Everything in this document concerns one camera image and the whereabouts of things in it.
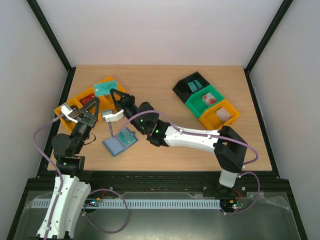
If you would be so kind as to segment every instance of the wooden tabletop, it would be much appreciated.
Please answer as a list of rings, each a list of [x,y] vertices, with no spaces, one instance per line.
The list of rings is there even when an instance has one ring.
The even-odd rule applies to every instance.
[[[245,170],[271,171],[270,160],[249,92],[244,70],[240,66],[133,66],[133,65],[79,65],[73,78],[68,99],[75,97],[107,76],[112,76],[127,93],[135,96],[135,103],[149,102],[154,109],[166,115],[180,127],[204,130],[202,124],[172,91],[178,80],[198,71],[240,113],[231,127],[259,153],[259,160]],[[113,124],[118,131],[126,120]],[[59,133],[70,134],[60,124]],[[85,170],[94,171],[220,171],[214,154],[188,147],[156,147],[137,133],[139,141],[125,152],[113,157],[102,141],[110,137],[108,124],[99,121],[91,131],[96,141],[85,145]],[[245,161],[254,153],[247,150]]]

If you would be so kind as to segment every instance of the black metal frame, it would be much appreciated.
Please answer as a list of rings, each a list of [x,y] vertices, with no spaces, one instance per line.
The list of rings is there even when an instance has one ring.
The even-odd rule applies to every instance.
[[[76,67],[71,67],[67,57],[65,56],[57,38],[55,37],[48,21],[46,20],[42,10],[40,9],[36,0],[26,0],[32,11],[34,12],[36,18],[38,19],[41,27],[49,38],[53,48],[58,54],[61,62],[63,63],[65,69],[68,71],[67,78],[63,87],[63,91],[58,103],[58,106],[67,101],[70,87],[74,78]],[[277,164],[273,155],[273,151],[268,139],[265,123],[259,108],[256,94],[254,92],[254,87],[250,79],[250,72],[256,64],[258,58],[262,54],[266,45],[268,44],[273,33],[277,29],[277,26],[281,22],[282,18],[286,14],[293,0],[283,0],[280,8],[278,9],[276,15],[274,16],[272,22],[270,23],[267,31],[265,32],[261,42],[259,43],[257,49],[255,50],[251,60],[249,61],[247,67],[244,69],[244,73],[247,79],[248,87],[252,97],[252,101],[255,107],[257,118],[260,124],[263,139],[266,145],[266,149],[270,158],[272,171],[269,172],[255,172],[261,183],[261,190],[264,192],[286,192],[289,199],[289,204],[293,210],[293,215],[295,222],[300,233],[302,240],[307,239],[307,235],[301,221],[299,211],[293,196],[290,184],[288,180],[280,179]],[[51,139],[57,134],[60,121],[52,124],[47,143],[44,152],[50,156],[52,153]],[[30,191],[51,191],[54,186],[54,172],[47,170],[48,163],[42,158],[40,166],[37,172],[36,178],[30,178],[24,189],[21,197],[17,212],[15,214],[9,235],[7,240],[12,240],[14,238],[15,232],[18,227],[21,213],[24,209],[28,193]],[[84,171],[84,174],[92,175],[92,172]],[[113,187],[114,190],[118,192],[122,191],[133,191],[141,192],[153,189],[153,191],[182,191],[182,192],[210,192],[210,183],[216,181],[219,178],[219,172],[132,172],[132,171],[95,171],[94,172],[94,182],[98,183],[100,186],[94,187]],[[246,176],[238,180],[241,185],[246,187],[248,192],[255,192],[257,189],[257,182],[254,177]]]

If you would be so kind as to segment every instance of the white wall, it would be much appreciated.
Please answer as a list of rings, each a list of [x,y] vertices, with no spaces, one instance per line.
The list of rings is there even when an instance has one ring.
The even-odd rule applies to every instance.
[[[282,178],[319,239],[320,1],[293,1],[251,73]]]
[[[282,0],[38,2],[73,66],[246,66]]]
[[[0,239],[6,239],[40,154],[33,132],[50,121],[67,75],[27,1],[0,2]],[[44,148],[48,130],[39,134]]]

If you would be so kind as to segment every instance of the gray floor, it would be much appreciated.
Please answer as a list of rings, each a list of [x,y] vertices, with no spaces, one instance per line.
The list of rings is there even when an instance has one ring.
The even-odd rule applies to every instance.
[[[28,200],[32,201],[42,194],[44,193],[32,192]],[[248,212],[233,216],[224,216],[219,210],[131,209],[127,227],[117,234],[101,233],[80,216],[74,240],[299,240],[293,214],[285,208],[286,194],[269,193],[264,196],[270,200],[261,200]],[[186,193],[127,193],[125,197],[191,198]],[[26,207],[14,240],[35,236],[46,211]],[[91,218],[101,228],[114,231],[122,225],[125,210],[98,209],[92,213]]]

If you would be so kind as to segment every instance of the orange bin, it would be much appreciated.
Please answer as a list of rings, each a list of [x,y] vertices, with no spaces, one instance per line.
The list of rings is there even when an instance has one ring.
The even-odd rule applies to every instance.
[[[105,83],[105,82],[110,82],[110,81],[114,81],[114,79],[111,76],[106,77],[105,79],[101,80],[99,83]],[[119,84],[116,84],[117,88],[119,91],[121,92],[126,92],[126,90]],[[90,94],[95,94],[95,90],[94,87],[90,87],[88,89],[86,89],[85,91],[83,91],[82,93],[78,94],[77,96],[75,96],[74,98],[70,99],[69,101],[67,101],[66,103],[72,108],[72,106],[76,106],[78,109],[81,109],[83,107],[83,105],[80,103],[80,100],[85,98],[86,96],[90,95]],[[116,107],[114,105],[114,102],[112,100],[111,95],[107,95],[107,96],[98,96],[99,100],[100,100],[100,104],[99,104],[99,115],[98,115],[98,121],[100,121],[102,119],[101,116],[101,111],[104,110],[109,110],[112,109],[113,111],[116,111]],[[94,113],[95,112],[95,108],[92,108],[90,110],[90,112]],[[61,109],[60,106],[57,107],[54,110],[54,113],[58,116],[60,115]],[[71,133],[72,130],[74,129],[76,123],[71,121],[71,122],[67,122],[64,118],[60,118],[62,124],[65,126],[66,129],[68,129],[68,131]]]
[[[225,108],[232,116],[231,119],[223,123],[220,118],[217,116],[217,111],[221,108]],[[208,130],[220,130],[223,126],[228,126],[236,121],[236,119],[240,116],[240,113],[231,105],[231,103],[224,99],[221,102],[213,105],[209,109],[207,109],[200,117],[199,121],[202,125]]]

